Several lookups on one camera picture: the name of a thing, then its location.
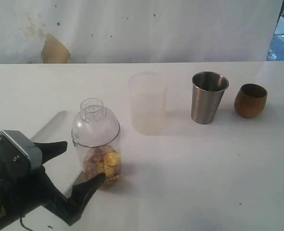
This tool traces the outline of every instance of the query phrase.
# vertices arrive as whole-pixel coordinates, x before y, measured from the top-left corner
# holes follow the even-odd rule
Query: table surface
[[[158,136],[141,135],[130,122],[127,81],[140,71],[167,79],[166,124]],[[219,72],[229,80],[209,125],[190,117],[191,78],[199,71]],[[255,119],[234,110],[245,83],[268,90],[264,112]],[[0,64],[0,130],[18,129],[32,137],[59,111],[78,111],[91,97],[102,99],[120,121],[120,181],[97,191],[72,227],[42,207],[25,217],[26,226],[284,231],[284,62]],[[16,222],[4,230],[21,227]]]

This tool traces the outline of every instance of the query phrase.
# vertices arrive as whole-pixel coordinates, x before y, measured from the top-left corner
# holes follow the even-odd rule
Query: metal cup
[[[213,121],[228,80],[215,72],[199,72],[192,78],[193,95],[191,117],[199,124]]]

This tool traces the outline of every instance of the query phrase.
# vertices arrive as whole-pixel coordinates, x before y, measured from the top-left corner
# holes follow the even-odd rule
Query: brown wooden bowl
[[[245,84],[236,96],[235,110],[244,118],[254,118],[263,111],[267,96],[267,90],[262,86],[252,83]]]

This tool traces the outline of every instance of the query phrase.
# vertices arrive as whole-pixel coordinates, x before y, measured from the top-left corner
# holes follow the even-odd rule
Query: white plastic cup
[[[164,126],[166,82],[163,76],[143,72],[129,80],[133,127],[144,135],[156,135]]]

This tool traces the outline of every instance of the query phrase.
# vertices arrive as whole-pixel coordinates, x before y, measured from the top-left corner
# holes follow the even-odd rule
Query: clear plastic jar
[[[81,111],[74,118],[72,139],[86,179],[105,174],[101,188],[114,185],[121,173],[119,137],[119,122],[100,99],[81,103]]]

